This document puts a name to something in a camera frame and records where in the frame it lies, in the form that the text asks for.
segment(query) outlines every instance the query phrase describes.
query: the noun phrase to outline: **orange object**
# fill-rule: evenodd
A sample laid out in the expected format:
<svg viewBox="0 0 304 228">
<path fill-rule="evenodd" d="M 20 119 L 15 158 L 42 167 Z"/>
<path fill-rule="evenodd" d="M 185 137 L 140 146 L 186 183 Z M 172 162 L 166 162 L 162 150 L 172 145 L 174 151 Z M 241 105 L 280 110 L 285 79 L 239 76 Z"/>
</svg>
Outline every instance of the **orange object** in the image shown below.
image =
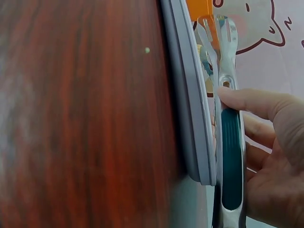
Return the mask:
<svg viewBox="0 0 304 228">
<path fill-rule="evenodd" d="M 212 14 L 212 0 L 186 0 L 191 21 Z"/>
</svg>

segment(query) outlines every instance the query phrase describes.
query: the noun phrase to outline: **silver utensil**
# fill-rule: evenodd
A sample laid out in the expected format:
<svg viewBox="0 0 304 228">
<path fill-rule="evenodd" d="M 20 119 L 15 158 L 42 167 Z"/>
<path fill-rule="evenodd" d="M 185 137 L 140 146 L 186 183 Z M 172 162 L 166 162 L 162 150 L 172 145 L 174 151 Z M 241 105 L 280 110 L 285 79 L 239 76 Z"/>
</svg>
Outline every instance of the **silver utensil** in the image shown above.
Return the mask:
<svg viewBox="0 0 304 228">
<path fill-rule="evenodd" d="M 245 134 L 242 113 L 222 105 L 217 89 L 237 89 L 235 58 L 238 32 L 228 17 L 208 15 L 198 19 L 197 29 L 210 59 L 213 74 L 216 122 L 217 184 L 213 228 L 245 228 Z"/>
</svg>

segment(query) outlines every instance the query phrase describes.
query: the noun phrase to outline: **teal handle grip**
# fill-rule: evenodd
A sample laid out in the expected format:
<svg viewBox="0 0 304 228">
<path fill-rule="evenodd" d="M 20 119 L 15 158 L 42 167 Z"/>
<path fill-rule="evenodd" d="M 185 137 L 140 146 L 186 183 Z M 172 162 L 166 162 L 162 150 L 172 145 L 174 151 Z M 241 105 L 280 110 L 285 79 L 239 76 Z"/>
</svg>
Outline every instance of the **teal handle grip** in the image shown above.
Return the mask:
<svg viewBox="0 0 304 228">
<path fill-rule="evenodd" d="M 242 135 L 239 112 L 230 108 L 221 114 L 223 132 L 222 204 L 237 209 L 243 198 Z"/>
</svg>

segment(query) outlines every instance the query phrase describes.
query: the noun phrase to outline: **reddish-brown wood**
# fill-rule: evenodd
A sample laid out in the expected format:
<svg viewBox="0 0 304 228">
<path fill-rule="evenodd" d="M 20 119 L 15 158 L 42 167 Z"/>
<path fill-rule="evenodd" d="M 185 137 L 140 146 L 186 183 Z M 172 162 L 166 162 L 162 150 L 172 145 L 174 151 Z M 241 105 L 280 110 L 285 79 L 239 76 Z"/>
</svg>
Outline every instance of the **reddish-brown wood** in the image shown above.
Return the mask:
<svg viewBox="0 0 304 228">
<path fill-rule="evenodd" d="M 202 193 L 181 168 L 160 16 L 156 0 L 0 1 L 2 227 L 198 218 Z"/>
</svg>

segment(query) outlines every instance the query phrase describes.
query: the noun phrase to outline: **gray plastic tray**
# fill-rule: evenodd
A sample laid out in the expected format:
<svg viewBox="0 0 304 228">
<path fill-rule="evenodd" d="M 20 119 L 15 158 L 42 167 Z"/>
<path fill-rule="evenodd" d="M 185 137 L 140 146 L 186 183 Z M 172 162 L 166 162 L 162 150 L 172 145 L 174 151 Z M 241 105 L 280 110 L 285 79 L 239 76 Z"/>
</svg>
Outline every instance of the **gray plastic tray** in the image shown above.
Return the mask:
<svg viewBox="0 0 304 228">
<path fill-rule="evenodd" d="M 172 81 L 188 173 L 202 185 L 216 184 L 207 93 L 197 44 L 185 0 L 161 0 Z"/>
</svg>

